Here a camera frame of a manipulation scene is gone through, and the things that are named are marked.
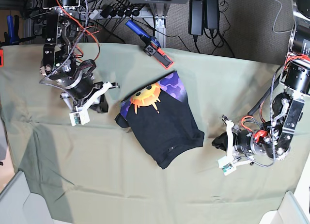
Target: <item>metal bracket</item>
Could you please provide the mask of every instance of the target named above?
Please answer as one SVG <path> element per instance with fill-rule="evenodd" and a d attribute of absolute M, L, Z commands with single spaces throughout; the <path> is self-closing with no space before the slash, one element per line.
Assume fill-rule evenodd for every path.
<path fill-rule="evenodd" d="M 155 26 L 153 16 L 144 19 L 149 25 L 156 29 L 155 37 L 157 38 L 162 48 L 166 47 L 166 18 L 155 17 Z"/>

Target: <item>green tablecloth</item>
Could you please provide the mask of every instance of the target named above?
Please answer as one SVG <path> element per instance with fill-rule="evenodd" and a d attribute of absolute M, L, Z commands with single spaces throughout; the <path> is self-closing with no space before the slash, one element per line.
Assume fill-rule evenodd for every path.
<path fill-rule="evenodd" d="M 86 59 L 96 56 L 95 44 L 81 47 Z M 38 84 L 43 46 L 4 48 L 1 117 L 12 160 L 31 192 L 46 199 L 52 218 L 75 224 L 257 224 L 295 189 L 309 154 L 308 99 L 289 156 L 270 168 L 240 166 L 225 177 L 217 165 L 225 152 L 211 146 L 225 131 L 222 114 L 240 120 L 270 86 L 277 66 L 165 51 L 205 141 L 162 170 L 133 133 L 114 122 L 127 94 L 169 73 L 154 58 L 137 46 L 102 44 L 95 75 L 121 88 L 106 93 L 108 113 L 90 111 L 90 123 L 72 127 L 61 91 Z"/>

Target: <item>black sleeve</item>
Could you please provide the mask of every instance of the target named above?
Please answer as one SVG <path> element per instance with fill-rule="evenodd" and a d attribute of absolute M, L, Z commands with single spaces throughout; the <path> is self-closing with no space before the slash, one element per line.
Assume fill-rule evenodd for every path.
<path fill-rule="evenodd" d="M 116 116 L 115 121 L 122 128 L 129 127 L 128 122 L 125 120 L 125 118 L 123 118 L 123 116 L 120 113 Z"/>

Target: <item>cartoon sun face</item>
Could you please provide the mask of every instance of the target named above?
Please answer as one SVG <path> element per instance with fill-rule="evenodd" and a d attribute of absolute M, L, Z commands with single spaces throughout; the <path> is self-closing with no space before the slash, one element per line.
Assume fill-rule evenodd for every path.
<path fill-rule="evenodd" d="M 131 96 L 130 103 L 135 105 L 135 113 L 137 114 L 138 108 L 140 108 L 140 106 L 146 107 L 150 105 L 152 105 L 157 111 L 157 113 L 159 113 L 156 106 L 156 102 L 157 101 L 160 102 L 158 98 L 159 94 L 160 94 L 160 86 L 156 82 Z"/>

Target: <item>black t-shirt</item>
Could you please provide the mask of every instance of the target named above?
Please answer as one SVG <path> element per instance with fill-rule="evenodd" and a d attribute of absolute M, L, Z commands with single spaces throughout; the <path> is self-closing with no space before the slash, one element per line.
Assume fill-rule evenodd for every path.
<path fill-rule="evenodd" d="M 176 71 L 124 100 L 116 122 L 123 128 L 131 127 L 162 169 L 181 153 L 201 147 L 204 138 Z"/>

